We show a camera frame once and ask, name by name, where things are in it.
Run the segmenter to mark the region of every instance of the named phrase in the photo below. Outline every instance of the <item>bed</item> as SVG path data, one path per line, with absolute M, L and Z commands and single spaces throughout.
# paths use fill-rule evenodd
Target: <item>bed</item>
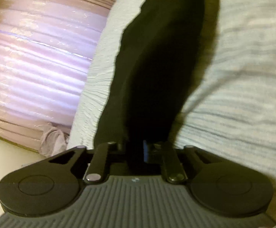
M 93 147 L 123 30 L 143 2 L 117 0 L 112 7 L 67 148 Z M 276 219 L 276 0 L 205 0 L 194 80 L 171 141 L 266 174 L 275 188 L 268 213 Z

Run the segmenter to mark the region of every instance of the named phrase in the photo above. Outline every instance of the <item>wrinkled fabric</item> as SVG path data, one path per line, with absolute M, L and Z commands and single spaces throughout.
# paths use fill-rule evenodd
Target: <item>wrinkled fabric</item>
M 144 1 L 114 4 L 89 69 L 68 148 L 93 147 L 123 30 Z M 177 136 L 171 141 L 178 147 L 203 148 L 276 182 L 276 0 L 205 0 L 200 42 L 193 75 L 197 89 L 184 106 L 185 113 L 177 117 Z M 276 190 L 268 214 L 276 220 Z
M 68 135 L 61 129 L 47 125 L 43 129 L 39 153 L 45 157 L 52 157 L 66 150 Z
M 38 151 L 48 125 L 69 133 L 114 1 L 0 0 L 0 137 Z

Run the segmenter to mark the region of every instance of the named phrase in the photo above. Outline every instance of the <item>black pants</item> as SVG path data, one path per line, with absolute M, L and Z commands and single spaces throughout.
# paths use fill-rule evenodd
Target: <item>black pants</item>
M 188 96 L 196 63 L 204 0 L 146 0 L 124 30 L 110 95 L 94 146 L 126 145 L 133 164 L 142 141 L 166 141 Z

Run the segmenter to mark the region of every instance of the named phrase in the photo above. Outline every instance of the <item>ribbed rubber surface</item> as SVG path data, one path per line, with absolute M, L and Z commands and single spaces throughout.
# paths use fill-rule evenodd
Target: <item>ribbed rubber surface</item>
M 265 214 L 225 218 L 200 207 L 181 185 L 155 177 L 110 176 L 88 186 L 65 210 L 40 218 L 4 214 L 0 228 L 258 228 L 272 227 Z

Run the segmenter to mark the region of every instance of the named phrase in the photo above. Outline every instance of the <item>pink plastic wrap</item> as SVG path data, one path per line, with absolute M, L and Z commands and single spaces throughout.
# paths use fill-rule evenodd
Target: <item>pink plastic wrap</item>
M 39 150 L 69 132 L 114 0 L 0 0 L 0 137 Z

